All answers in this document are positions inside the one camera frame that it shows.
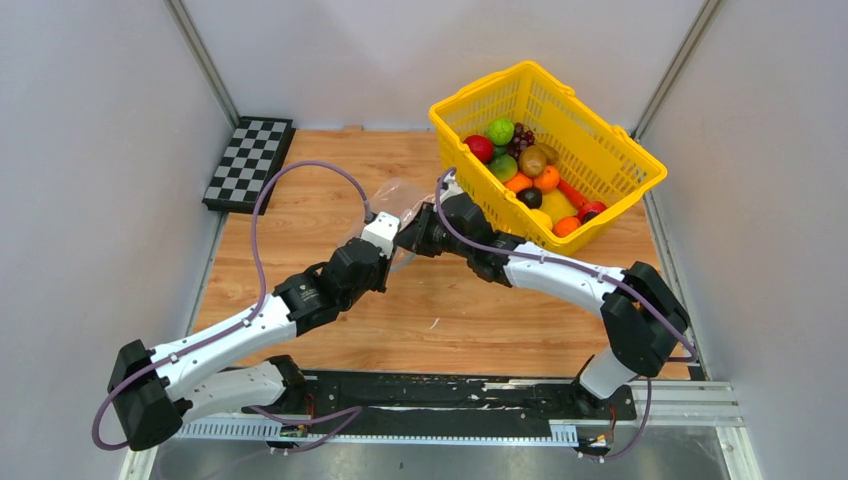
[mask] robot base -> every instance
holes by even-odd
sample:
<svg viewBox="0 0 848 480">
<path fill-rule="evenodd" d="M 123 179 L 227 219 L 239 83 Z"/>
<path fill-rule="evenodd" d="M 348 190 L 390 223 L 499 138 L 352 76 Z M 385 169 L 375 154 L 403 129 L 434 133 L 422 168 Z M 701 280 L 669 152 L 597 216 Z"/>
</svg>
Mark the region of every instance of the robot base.
<svg viewBox="0 0 848 480">
<path fill-rule="evenodd" d="M 636 419 L 626 385 L 608 403 L 584 413 L 575 401 L 578 387 L 565 378 L 324 370 L 303 374 L 300 405 L 266 410 L 320 417 L 355 405 L 371 407 L 345 428 L 350 435 L 544 437 L 550 435 L 550 420 L 610 421 L 609 405 L 618 420 Z M 335 424 L 315 425 L 310 433 L 328 433 Z"/>
</svg>

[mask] yellow basket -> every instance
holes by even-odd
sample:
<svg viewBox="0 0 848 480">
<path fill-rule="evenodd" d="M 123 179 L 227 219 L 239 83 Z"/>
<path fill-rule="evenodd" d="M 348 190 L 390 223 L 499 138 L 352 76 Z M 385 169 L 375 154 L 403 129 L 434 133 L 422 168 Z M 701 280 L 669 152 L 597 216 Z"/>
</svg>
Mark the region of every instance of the yellow basket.
<svg viewBox="0 0 848 480">
<path fill-rule="evenodd" d="M 521 122 L 537 142 L 560 154 L 562 178 L 590 201 L 608 208 L 565 238 L 530 216 L 530 210 L 471 153 L 463 140 L 482 134 L 498 117 Z M 577 99 L 574 90 L 535 62 L 522 62 L 462 88 L 430 108 L 445 168 L 497 228 L 563 255 L 579 250 L 660 183 L 665 166 L 618 126 L 610 126 Z"/>
</svg>

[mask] cable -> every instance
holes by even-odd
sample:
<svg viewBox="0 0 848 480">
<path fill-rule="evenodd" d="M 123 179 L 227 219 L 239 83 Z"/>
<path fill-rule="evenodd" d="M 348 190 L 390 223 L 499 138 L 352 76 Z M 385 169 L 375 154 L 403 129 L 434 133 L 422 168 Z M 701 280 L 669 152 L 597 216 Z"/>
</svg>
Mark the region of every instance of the cable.
<svg viewBox="0 0 848 480">
<path fill-rule="evenodd" d="M 631 450 L 633 450 L 633 447 L 635 447 L 636 444 L 639 443 L 639 440 L 642 439 L 642 436 L 645 433 L 645 426 L 648 425 L 648 415 L 651 414 L 651 394 L 652 394 L 651 379 L 645 377 L 645 382 L 648 385 L 648 396 L 645 398 L 645 413 L 642 414 L 642 423 L 639 424 L 639 430 L 636 430 L 636 436 L 633 437 L 633 440 L 630 440 L 630 443 L 628 443 L 626 447 L 622 448 L 618 452 L 613 453 L 612 455 L 597 456 L 597 455 L 584 454 L 586 457 L 589 457 L 592 460 L 597 460 L 599 462 L 603 462 L 603 461 L 606 461 L 606 460 L 615 460 L 617 458 L 621 458 L 621 457 L 627 455 L 627 453 L 629 453 Z"/>
<path fill-rule="evenodd" d="M 674 326 L 671 323 L 669 323 L 668 320 L 665 319 L 663 314 L 660 313 L 660 311 L 657 310 L 657 308 L 654 307 L 650 302 L 648 302 L 647 298 L 645 298 L 641 293 L 637 292 L 636 289 L 634 289 L 630 285 L 622 282 L 621 280 L 619 280 L 617 278 L 610 277 L 609 275 L 606 275 L 606 274 L 601 274 L 597 270 L 595 270 L 591 267 L 587 267 L 586 265 L 583 265 L 581 263 L 575 262 L 574 260 L 571 260 L 569 258 L 565 258 L 565 257 L 544 257 L 544 258 L 542 258 L 541 255 L 536 255 L 536 254 L 533 254 L 533 253 L 515 252 L 515 251 L 512 251 L 512 250 L 505 250 L 505 249 L 502 249 L 502 248 L 490 247 L 488 245 L 483 245 L 482 243 L 477 243 L 473 240 L 470 240 L 470 239 L 462 236 L 461 233 L 459 233 L 458 231 L 456 231 L 455 228 L 453 228 L 453 225 L 450 224 L 447 217 L 445 216 L 445 212 L 442 210 L 442 199 L 441 199 L 441 195 L 440 195 L 442 184 L 444 183 L 445 179 L 447 178 L 448 175 L 450 175 L 454 172 L 456 172 L 456 167 L 451 167 L 451 168 L 445 170 L 444 173 L 442 173 L 442 176 L 439 177 L 439 181 L 436 184 L 435 202 L 436 202 L 436 212 L 439 215 L 439 220 L 442 222 L 442 225 L 444 225 L 444 227 L 451 233 L 451 235 L 456 237 L 457 240 L 468 245 L 469 247 L 476 248 L 478 250 L 483 250 L 484 252 L 496 253 L 496 254 L 499 254 L 499 255 L 506 255 L 508 257 L 510 257 L 510 256 L 521 257 L 521 258 L 527 258 L 527 259 L 530 259 L 530 260 L 539 260 L 539 261 L 545 261 L 545 262 L 551 262 L 551 263 L 558 263 L 560 265 L 565 265 L 566 267 L 571 267 L 571 268 L 574 268 L 576 270 L 580 270 L 583 273 L 589 274 L 592 277 L 598 278 L 598 279 L 603 280 L 605 282 L 609 282 L 609 283 L 615 285 L 616 287 L 624 290 L 631 297 L 633 297 L 637 302 L 641 303 L 642 306 L 645 307 L 645 309 L 647 309 L 648 312 L 650 312 L 650 314 L 653 315 L 654 318 L 656 318 L 657 321 L 659 321 L 662 324 L 662 326 L 665 327 L 666 330 L 669 331 L 669 333 L 671 333 L 671 335 L 675 338 L 675 340 L 680 342 L 680 344 L 683 345 L 683 348 L 685 348 L 687 351 L 689 351 L 690 356 L 679 357 L 679 358 L 669 358 L 668 359 L 669 362 L 695 362 L 695 361 L 698 360 L 697 350 L 695 350 L 695 347 L 692 346 L 692 344 L 689 343 L 688 340 L 686 340 L 686 337 L 684 337 L 683 334 L 678 332 L 677 329 L 674 328 Z"/>
<path fill-rule="evenodd" d="M 616 424 L 616 422 L 618 422 L 618 419 L 615 418 L 615 405 L 610 404 L 610 428 L 606 432 L 595 437 L 595 441 L 598 441 L 601 438 L 610 437 L 609 443 L 612 444 L 612 442 L 615 441 L 615 424 Z"/>
<path fill-rule="evenodd" d="M 283 425 L 317 425 L 319 423 L 324 423 L 324 422 L 328 422 L 330 420 L 333 420 L 334 418 L 339 418 L 341 416 L 348 415 L 348 414 L 350 415 L 349 417 L 347 417 L 345 419 L 344 422 L 339 424 L 338 427 L 331 430 L 330 433 L 324 435 L 323 437 L 319 438 L 318 440 L 315 440 L 314 442 L 312 442 L 310 444 L 307 444 L 303 447 L 278 448 L 278 449 L 276 449 L 276 450 L 282 451 L 283 454 L 285 454 L 285 455 L 288 455 L 289 453 L 308 452 L 309 450 L 313 450 L 313 449 L 320 447 L 327 440 L 338 435 L 339 432 L 344 430 L 344 428 L 346 426 L 348 426 L 348 424 L 350 424 L 350 422 L 352 422 L 356 417 L 359 416 L 360 413 L 362 413 L 362 407 L 356 406 L 356 407 L 346 408 L 344 410 L 339 410 L 338 412 L 331 413 L 329 415 L 324 415 L 323 417 L 320 417 L 320 418 L 313 418 L 311 420 L 286 420 L 284 418 L 279 418 L 277 416 L 271 415 L 270 413 L 268 413 L 265 410 L 262 410 L 261 408 L 258 408 L 258 407 L 249 407 L 249 408 L 251 410 L 253 410 L 254 412 L 258 413 L 259 415 L 262 415 L 263 417 L 267 418 L 268 420 L 273 420 L 277 423 L 282 423 Z"/>
<path fill-rule="evenodd" d="M 368 196 L 365 194 L 365 189 L 362 188 L 362 185 L 360 185 L 359 182 L 357 182 L 352 175 L 331 163 L 322 162 L 319 160 L 305 160 L 283 167 L 279 172 L 276 173 L 276 175 L 271 177 L 271 179 L 268 180 L 268 183 L 265 184 L 265 186 L 262 188 L 262 191 L 259 193 L 259 198 L 256 200 L 256 204 L 253 206 L 253 214 L 250 220 L 250 246 L 253 251 L 253 263 L 256 265 L 256 273 L 259 275 L 259 301 L 256 302 L 256 307 L 253 309 L 253 311 L 251 311 L 247 318 L 245 318 L 245 320 L 247 320 L 247 323 L 256 318 L 257 315 L 259 315 L 259 313 L 262 311 L 262 306 L 265 303 L 265 299 L 267 298 L 267 295 L 265 293 L 267 288 L 265 282 L 265 270 L 262 268 L 262 261 L 259 259 L 259 244 L 256 235 L 256 225 L 259 222 L 259 210 L 262 208 L 262 204 L 265 202 L 265 198 L 268 196 L 268 193 L 271 191 L 271 189 L 274 187 L 274 184 L 277 183 L 277 180 L 279 180 L 280 177 L 296 168 L 306 166 L 327 168 L 345 177 L 350 183 L 353 184 L 354 187 L 356 187 L 356 190 L 359 192 L 359 196 L 362 197 L 362 203 L 365 209 L 365 220 L 368 221 L 368 219 L 372 216 L 371 205 L 368 202 Z M 177 351 L 174 355 L 176 355 L 177 358 L 187 355 L 211 343 L 217 342 L 218 340 L 226 337 L 227 335 L 238 331 L 244 326 L 244 322 L 239 322 L 218 332 L 215 335 L 210 336 L 209 338 L 201 340 L 193 345 L 190 345 L 186 348 L 183 348 L 182 350 Z M 165 365 L 170 361 L 171 357 L 165 357 L 161 360 L 151 363 L 150 365 L 142 368 L 141 370 L 127 377 L 124 381 L 115 386 L 115 388 L 111 392 L 109 392 L 109 394 L 106 396 L 106 399 L 103 400 L 103 403 L 101 403 L 100 407 L 97 408 L 97 412 L 94 414 L 94 421 L 91 425 L 91 439 L 98 448 L 100 448 L 101 450 L 114 451 L 120 450 L 129 445 L 128 441 L 123 441 L 121 443 L 106 443 L 103 441 L 103 439 L 100 437 L 100 423 L 103 421 L 103 415 L 106 413 L 106 409 L 109 408 L 109 405 L 112 404 L 115 398 L 117 398 L 117 396 L 120 395 L 120 393 L 123 392 L 129 385 L 131 385 L 133 382 L 143 377 L 144 375 L 147 375 L 148 373 L 156 370 L 157 368 Z"/>
<path fill-rule="evenodd" d="M 309 399 L 309 407 L 310 407 L 309 408 L 309 410 L 310 410 L 309 416 L 315 417 L 315 395 L 310 393 L 309 395 L 306 396 L 306 398 Z"/>
</svg>

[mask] chessboard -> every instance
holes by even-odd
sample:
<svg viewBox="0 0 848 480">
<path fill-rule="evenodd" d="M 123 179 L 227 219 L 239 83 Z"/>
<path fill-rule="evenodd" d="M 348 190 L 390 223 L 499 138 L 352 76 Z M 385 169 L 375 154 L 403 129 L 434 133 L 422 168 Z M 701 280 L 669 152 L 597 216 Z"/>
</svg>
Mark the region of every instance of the chessboard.
<svg viewBox="0 0 848 480">
<path fill-rule="evenodd" d="M 282 168 L 294 132 L 291 120 L 241 117 L 203 195 L 206 207 L 253 213 L 259 193 Z M 260 215 L 265 213 L 270 198 L 269 191 L 260 205 Z"/>
</svg>

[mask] gray wall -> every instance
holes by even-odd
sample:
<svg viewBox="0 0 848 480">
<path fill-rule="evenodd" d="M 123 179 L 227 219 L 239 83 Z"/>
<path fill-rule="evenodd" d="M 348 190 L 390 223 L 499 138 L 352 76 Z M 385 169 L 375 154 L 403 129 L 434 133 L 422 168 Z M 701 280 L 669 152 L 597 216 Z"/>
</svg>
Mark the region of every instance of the gray wall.
<svg viewBox="0 0 848 480">
<path fill-rule="evenodd" d="M 846 18 L 725 2 L 645 140 L 707 363 L 768 479 L 845 478 Z"/>
<path fill-rule="evenodd" d="M 536 60 L 636 126 L 701 0 L 186 0 L 239 109 L 303 127 L 427 128 L 430 105 Z"/>
<path fill-rule="evenodd" d="M 0 112 L 0 477 L 115 478 L 91 418 L 184 333 L 230 127 L 162 1 L 2 2 Z"/>
</svg>

